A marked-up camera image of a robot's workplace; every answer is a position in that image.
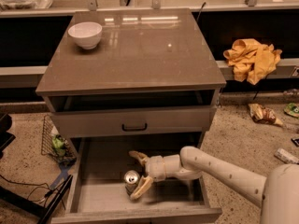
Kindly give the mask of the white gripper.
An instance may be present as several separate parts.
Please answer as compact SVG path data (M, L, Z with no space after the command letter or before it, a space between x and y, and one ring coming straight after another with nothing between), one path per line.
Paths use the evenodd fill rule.
M160 182L166 179L164 158L162 156L148 157L146 154L131 150L129 156L136 159L142 167L145 166L148 176L141 176L138 186L130 195L132 201L139 199L151 187L153 181Z

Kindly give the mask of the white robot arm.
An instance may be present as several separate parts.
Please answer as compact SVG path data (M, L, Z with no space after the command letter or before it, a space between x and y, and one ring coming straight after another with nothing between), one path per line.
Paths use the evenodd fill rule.
M212 175L261 208L260 224L299 224L299 165L283 164L269 176L258 175L206 154L197 147L183 147L176 155L152 156L132 150L129 155L145 168L130 195L139 199L154 182L174 177L194 180L202 172Z

